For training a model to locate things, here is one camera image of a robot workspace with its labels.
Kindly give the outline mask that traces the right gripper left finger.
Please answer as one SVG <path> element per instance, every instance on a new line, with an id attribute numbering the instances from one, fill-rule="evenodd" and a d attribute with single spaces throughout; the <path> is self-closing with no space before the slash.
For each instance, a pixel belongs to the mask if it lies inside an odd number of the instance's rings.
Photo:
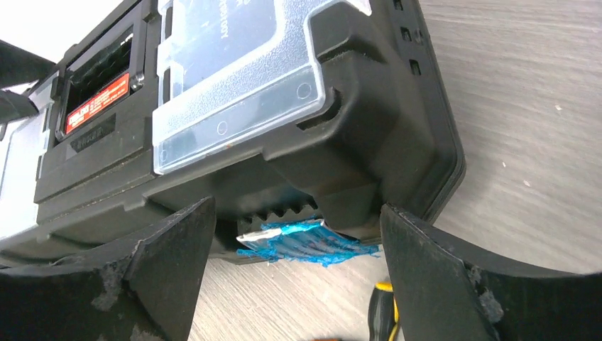
<path id="1" fill-rule="evenodd" d="M 100 247 L 1 271 L 2 340 L 186 340 L 216 227 L 204 198 Z"/>

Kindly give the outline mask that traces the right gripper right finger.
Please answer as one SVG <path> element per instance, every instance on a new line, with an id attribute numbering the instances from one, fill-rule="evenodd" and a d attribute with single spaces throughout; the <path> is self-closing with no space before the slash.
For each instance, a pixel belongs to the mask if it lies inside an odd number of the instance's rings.
<path id="1" fill-rule="evenodd" d="M 382 244 L 406 340 L 600 340 L 601 274 L 517 261 L 387 204 Z"/>

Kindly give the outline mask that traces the black plastic toolbox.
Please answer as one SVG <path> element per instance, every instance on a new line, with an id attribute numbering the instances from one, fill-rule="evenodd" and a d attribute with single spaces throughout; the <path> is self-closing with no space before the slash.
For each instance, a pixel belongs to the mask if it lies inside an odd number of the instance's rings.
<path id="1" fill-rule="evenodd" d="M 210 256 L 381 206 L 433 222 L 466 171 L 417 1 L 122 1 L 53 63 L 1 44 L 1 266 L 50 264 L 215 199 Z"/>

